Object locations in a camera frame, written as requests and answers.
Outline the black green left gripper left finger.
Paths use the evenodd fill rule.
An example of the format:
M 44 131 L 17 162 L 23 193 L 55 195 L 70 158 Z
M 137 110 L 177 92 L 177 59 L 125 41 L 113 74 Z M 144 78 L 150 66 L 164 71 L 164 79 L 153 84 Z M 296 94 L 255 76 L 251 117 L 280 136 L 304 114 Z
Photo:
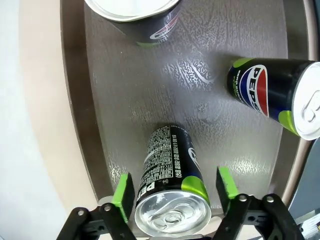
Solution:
M 63 225 L 58 240 L 98 240 L 109 234 L 113 240 L 135 240 L 128 226 L 134 207 L 135 190 L 130 173 L 122 174 L 111 202 L 89 211 L 74 208 Z

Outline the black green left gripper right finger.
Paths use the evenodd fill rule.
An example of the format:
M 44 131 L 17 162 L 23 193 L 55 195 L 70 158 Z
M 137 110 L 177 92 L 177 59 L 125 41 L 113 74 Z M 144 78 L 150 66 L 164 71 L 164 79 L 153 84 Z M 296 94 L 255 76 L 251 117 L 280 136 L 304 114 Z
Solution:
M 258 199 L 239 193 L 228 168 L 218 167 L 216 189 L 224 218 L 214 240 L 235 240 L 245 225 L 254 226 L 264 240 L 301 240 L 303 235 L 282 199 L 274 193 Z

